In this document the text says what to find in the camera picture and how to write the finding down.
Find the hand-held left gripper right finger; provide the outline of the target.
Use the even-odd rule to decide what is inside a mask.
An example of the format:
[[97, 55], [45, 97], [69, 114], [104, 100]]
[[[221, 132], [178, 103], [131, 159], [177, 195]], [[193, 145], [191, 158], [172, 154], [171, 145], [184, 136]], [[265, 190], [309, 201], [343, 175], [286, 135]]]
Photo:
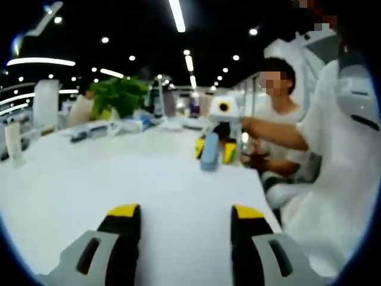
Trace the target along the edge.
[[326, 285], [287, 235], [274, 233], [258, 210], [235, 204], [230, 243], [234, 285]]

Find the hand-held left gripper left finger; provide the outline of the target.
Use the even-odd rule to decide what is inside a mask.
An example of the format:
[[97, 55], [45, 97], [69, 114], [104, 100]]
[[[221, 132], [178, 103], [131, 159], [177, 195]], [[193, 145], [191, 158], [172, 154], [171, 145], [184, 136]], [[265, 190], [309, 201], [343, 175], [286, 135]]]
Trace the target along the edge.
[[57, 267], [38, 275], [42, 285], [134, 285], [142, 215], [139, 204], [110, 210], [95, 231], [86, 231], [60, 253]]

